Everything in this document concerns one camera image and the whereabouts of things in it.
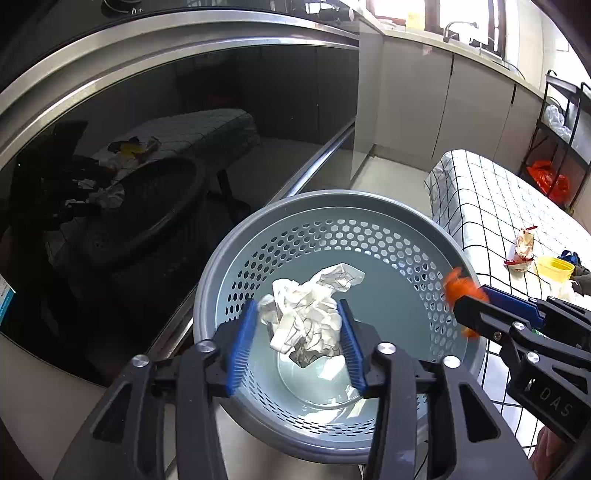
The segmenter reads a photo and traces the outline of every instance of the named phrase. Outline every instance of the gray plastic basket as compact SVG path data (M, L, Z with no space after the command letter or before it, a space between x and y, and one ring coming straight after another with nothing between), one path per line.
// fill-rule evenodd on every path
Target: gray plastic basket
M478 282L452 238L401 203L350 190L297 195L244 220L218 246L205 268L194 305L195 341L237 318L247 297L272 293L278 278L299 283L344 262L365 272L346 298L356 319L409 354L439 361L456 355L477 375L481 339L466 340L445 303L441 281L462 267ZM419 441L426 439L427 405L417 396ZM378 401L350 386L342 357L322 358L306 369L269 347L264 325L253 341L239 391L222 402L259 440L304 460L365 463Z

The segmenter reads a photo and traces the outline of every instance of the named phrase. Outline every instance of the yellow plastic cup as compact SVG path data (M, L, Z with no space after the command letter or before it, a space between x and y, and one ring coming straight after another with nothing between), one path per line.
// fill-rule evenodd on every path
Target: yellow plastic cup
M569 280L574 271L572 263L554 257L538 257L535 264L538 267L538 275L559 283Z

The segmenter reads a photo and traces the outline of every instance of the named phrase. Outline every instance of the crumpled white tissue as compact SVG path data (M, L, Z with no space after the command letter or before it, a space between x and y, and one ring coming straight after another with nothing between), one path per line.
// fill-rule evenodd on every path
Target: crumpled white tissue
M258 315L267 325L270 347L300 367L321 356L341 355L342 319L332 299L335 291L346 292L363 281L365 273L344 263L320 270L304 284L280 278L273 282L273 295L258 303Z

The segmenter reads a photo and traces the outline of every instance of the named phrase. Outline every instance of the orange object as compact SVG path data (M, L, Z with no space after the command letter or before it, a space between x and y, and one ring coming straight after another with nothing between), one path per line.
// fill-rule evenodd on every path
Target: orange object
M527 167L531 178L538 184L540 190L548 195L552 182L556 176L556 171L552 168L550 160L536 160L531 167ZM550 192L550 200L558 205L565 205L570 193L569 178L565 175L558 175L556 185Z
M470 295L478 300L489 303L489 299L480 288L476 286L474 280L469 277L460 277L462 269L460 267L454 268L443 279L443 291L447 304L453 310L456 301L464 295ZM465 337L477 337L478 334L468 327L462 329L462 335Z

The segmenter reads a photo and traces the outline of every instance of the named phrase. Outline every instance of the white tablecloth with black grid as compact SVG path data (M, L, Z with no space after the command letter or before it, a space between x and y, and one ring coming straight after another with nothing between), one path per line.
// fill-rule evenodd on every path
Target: white tablecloth with black grid
M504 265L519 229L534 230L534 257L576 251L591 265L591 235L535 188L503 167L465 150L446 153L427 176L433 220L463 248L481 284L526 299L546 298L550 284L535 263L524 273ZM509 371L500 345L488 342L479 381L529 456L542 423L506 394Z

